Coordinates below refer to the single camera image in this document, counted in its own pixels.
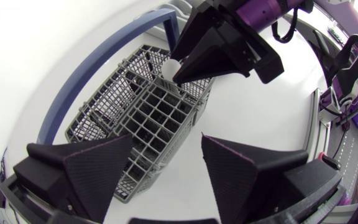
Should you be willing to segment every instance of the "gray plastic basket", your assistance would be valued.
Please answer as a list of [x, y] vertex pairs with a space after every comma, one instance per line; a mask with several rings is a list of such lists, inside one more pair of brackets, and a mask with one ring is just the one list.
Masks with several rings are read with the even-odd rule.
[[160, 78], [169, 51], [143, 45], [99, 87], [66, 130], [68, 142], [133, 135], [115, 197], [127, 203], [149, 189], [189, 135], [208, 100], [213, 79], [181, 88]]

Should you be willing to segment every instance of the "blue metal frame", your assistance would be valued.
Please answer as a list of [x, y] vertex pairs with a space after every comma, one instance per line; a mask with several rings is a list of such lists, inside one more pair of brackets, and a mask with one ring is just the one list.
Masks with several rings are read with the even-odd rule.
[[174, 10], [159, 9], [148, 12], [118, 30], [89, 54], [70, 75], [48, 110], [37, 143], [52, 144], [68, 109], [93, 74], [128, 42], [162, 22], [172, 52], [179, 38], [178, 21]]

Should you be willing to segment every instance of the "white wall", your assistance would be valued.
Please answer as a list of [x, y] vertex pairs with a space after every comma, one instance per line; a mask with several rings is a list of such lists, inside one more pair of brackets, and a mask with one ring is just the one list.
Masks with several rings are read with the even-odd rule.
[[139, 0], [0, 0], [0, 160], [42, 80], [86, 34], [135, 2]]

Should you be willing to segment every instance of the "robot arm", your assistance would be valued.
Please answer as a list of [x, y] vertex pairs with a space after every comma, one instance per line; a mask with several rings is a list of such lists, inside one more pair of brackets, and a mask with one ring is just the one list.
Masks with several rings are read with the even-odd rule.
[[173, 77], [178, 84], [228, 73], [264, 83], [284, 72], [280, 56], [258, 34], [292, 9], [313, 10], [312, 0], [215, 0], [194, 8], [172, 52], [184, 60]]

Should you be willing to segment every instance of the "purple device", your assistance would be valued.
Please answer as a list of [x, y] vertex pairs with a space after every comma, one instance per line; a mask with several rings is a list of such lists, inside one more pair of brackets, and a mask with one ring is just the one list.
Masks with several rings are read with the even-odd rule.
[[251, 0], [242, 5], [236, 12], [248, 26], [251, 26], [256, 32], [260, 32], [272, 25], [289, 10], [299, 6], [303, 1]]

